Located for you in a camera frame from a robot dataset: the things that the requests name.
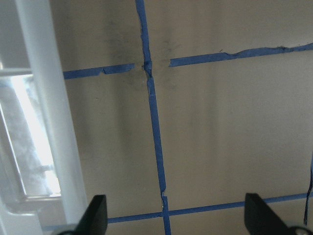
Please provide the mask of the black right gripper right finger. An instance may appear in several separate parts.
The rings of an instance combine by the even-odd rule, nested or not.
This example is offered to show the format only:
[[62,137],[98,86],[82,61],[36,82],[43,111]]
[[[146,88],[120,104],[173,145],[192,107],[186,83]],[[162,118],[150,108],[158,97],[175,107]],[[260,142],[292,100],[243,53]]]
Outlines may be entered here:
[[246,193],[244,224],[251,235],[311,235],[305,226],[288,226],[256,193]]

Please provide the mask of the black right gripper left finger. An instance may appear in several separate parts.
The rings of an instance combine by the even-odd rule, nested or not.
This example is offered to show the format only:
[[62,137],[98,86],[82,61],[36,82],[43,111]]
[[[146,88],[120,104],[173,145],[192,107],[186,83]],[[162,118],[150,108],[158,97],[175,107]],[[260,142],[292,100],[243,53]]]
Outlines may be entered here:
[[108,227],[107,199],[95,195],[88,205],[79,223],[73,229],[67,228],[55,232],[56,235],[104,235]]

